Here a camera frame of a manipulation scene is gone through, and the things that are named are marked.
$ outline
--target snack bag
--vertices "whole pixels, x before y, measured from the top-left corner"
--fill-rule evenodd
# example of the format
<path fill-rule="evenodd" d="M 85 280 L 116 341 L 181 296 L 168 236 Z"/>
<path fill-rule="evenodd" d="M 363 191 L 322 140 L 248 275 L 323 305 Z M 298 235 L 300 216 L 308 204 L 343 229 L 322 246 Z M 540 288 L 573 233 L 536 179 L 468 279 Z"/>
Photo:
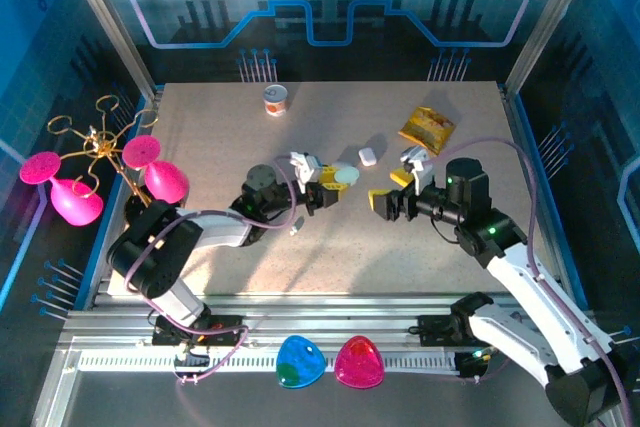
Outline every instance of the snack bag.
<path fill-rule="evenodd" d="M 418 107 L 398 132 L 403 137 L 438 155 L 456 126 L 430 107 Z"/>

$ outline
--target table surface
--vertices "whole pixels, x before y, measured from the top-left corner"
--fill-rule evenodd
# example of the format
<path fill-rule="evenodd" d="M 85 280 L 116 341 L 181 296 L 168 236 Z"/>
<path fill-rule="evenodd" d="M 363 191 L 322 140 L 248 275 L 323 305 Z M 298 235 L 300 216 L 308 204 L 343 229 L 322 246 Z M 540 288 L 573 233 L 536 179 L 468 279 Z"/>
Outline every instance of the table surface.
<path fill-rule="evenodd" d="M 349 162 L 360 179 L 343 200 L 309 217 L 297 235 L 268 232 L 246 248 L 194 252 L 183 279 L 196 294 L 274 293 L 451 293 L 504 291 L 462 249 L 444 242 L 425 217 L 385 222 L 369 208 L 370 189 L 392 189 L 389 173 L 412 145 L 397 134 L 417 106 L 429 106 L 456 125 L 449 146 L 478 136 L 511 139 L 498 88 L 493 82 L 327 82 L 284 85 L 290 109 L 268 116 L 266 84 L 168 84 L 153 134 L 161 159 L 189 177 L 187 208 L 226 208 L 239 195 L 247 171 L 278 154 L 317 155 L 325 164 Z M 371 147 L 373 167 L 358 165 L 358 150 Z M 461 155 L 480 159 L 490 176 L 493 204 L 526 230 L 530 197 L 515 151 L 482 144 Z M 443 185 L 444 163 L 436 166 Z M 442 225 L 445 235 L 452 229 Z M 547 264 L 539 231 L 534 245 Z M 124 293 L 114 273 L 109 292 Z"/>

